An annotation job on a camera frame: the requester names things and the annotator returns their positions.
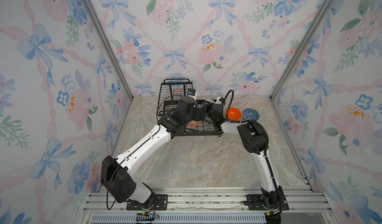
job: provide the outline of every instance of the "black wire basket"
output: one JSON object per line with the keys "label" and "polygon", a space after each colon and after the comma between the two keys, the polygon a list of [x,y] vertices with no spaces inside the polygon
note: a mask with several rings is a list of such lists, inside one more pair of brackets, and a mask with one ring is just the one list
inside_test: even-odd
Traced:
{"label": "black wire basket", "polygon": [[[193,89],[193,84],[189,79],[174,78],[165,79],[160,84],[157,117],[164,116],[171,109],[176,108],[178,101],[185,96],[188,89]],[[198,108],[202,107],[204,100],[196,100]],[[191,121],[186,128],[175,136],[193,135],[222,135],[222,131],[216,131],[212,120],[206,116],[204,121]]]}

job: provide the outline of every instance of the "wall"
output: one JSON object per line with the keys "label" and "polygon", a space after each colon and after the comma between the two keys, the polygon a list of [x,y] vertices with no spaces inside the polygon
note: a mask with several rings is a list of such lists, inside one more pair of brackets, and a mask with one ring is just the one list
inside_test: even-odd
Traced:
{"label": "wall", "polygon": [[341,224],[382,223],[381,9],[336,0],[274,100]]}
{"label": "wall", "polygon": [[198,94],[270,94],[318,0],[92,0],[134,95],[166,78]]}
{"label": "wall", "polygon": [[75,223],[127,99],[79,0],[0,7],[0,223]]}

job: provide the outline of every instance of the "black bracket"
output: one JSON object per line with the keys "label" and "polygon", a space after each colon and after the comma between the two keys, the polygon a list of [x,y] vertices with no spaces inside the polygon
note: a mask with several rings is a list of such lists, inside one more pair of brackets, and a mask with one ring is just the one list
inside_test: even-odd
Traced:
{"label": "black bracket", "polygon": [[[246,206],[248,206],[250,211],[268,210],[262,205],[263,203],[263,201],[261,200],[262,194],[247,194],[245,195],[245,197],[247,198],[247,202],[248,202]],[[285,196],[282,197],[281,202],[282,202],[283,210],[289,210],[288,202],[285,199]]]}
{"label": "black bracket", "polygon": [[[156,211],[165,211],[167,209],[167,198],[169,196],[167,194],[155,194],[154,195],[154,203]],[[142,211],[141,203],[134,200],[127,200],[126,210],[128,211]]]}

